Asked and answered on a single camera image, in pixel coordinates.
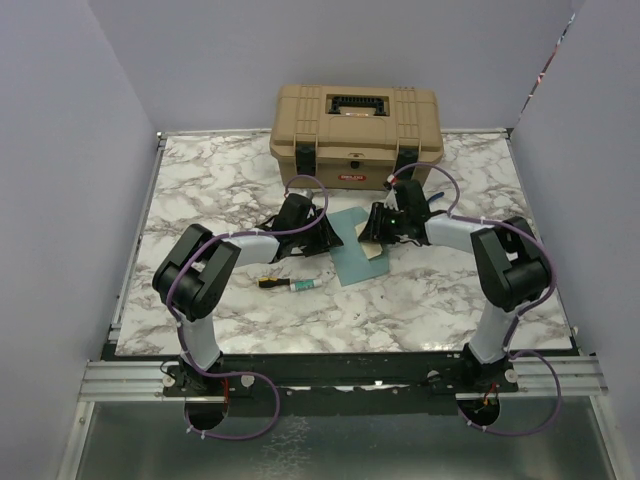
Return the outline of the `cream letter paper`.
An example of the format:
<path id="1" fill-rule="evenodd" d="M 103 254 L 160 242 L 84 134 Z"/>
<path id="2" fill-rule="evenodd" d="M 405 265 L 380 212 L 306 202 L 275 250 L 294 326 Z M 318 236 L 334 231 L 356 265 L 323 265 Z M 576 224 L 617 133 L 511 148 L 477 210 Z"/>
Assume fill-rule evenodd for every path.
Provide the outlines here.
<path id="1" fill-rule="evenodd" d="M 378 243 L 361 243 L 361 248 L 368 260 L 377 258 L 383 254 L 383 247 Z"/>

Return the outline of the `teal envelope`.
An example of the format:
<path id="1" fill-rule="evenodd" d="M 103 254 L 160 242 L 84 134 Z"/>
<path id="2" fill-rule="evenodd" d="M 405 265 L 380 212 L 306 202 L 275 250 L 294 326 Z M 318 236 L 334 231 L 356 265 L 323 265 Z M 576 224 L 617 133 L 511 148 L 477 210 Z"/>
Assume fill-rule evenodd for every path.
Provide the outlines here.
<path id="1" fill-rule="evenodd" d="M 369 259 L 358 241 L 357 226 L 367 223 L 369 214 L 362 207 L 352 207 L 328 215 L 331 227 L 343 245 L 332 248 L 330 255 L 343 287 L 364 282 L 389 273 L 387 251 Z"/>

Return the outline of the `green white glue stick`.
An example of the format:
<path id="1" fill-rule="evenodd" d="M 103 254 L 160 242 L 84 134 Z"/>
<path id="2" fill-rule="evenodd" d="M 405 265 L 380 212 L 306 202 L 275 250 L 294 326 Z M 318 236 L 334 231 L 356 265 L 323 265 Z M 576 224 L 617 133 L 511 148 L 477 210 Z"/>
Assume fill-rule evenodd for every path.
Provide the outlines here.
<path id="1" fill-rule="evenodd" d="M 317 285 L 315 280 L 301 280 L 290 284 L 290 290 L 292 292 L 310 290 L 316 287 Z"/>

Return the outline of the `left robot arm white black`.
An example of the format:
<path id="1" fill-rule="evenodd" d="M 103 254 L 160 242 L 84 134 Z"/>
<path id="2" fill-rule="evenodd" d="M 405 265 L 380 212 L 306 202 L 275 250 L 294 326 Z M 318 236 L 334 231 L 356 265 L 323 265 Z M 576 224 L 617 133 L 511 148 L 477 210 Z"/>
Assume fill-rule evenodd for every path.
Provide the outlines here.
<path id="1" fill-rule="evenodd" d="M 300 194 L 288 195 L 279 212 L 247 232 L 215 235 L 191 224 L 156 270 L 152 287 L 177 323 L 186 382 L 206 395 L 220 385 L 221 357 L 213 311 L 237 267 L 311 257 L 341 247 L 325 210 Z"/>

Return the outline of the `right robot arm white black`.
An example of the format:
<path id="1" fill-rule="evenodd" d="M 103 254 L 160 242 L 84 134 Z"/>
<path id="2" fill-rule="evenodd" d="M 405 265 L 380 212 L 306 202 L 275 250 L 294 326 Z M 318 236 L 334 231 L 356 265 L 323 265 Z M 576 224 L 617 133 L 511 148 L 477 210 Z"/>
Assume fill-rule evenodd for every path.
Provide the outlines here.
<path id="1" fill-rule="evenodd" d="M 550 261 L 522 217 L 491 223 L 432 210 L 417 180 L 391 176 L 386 188 L 386 199 L 371 206 L 360 242 L 448 247 L 474 258 L 486 303 L 463 347 L 459 378 L 467 389 L 481 391 L 507 358 L 518 315 L 551 291 Z"/>

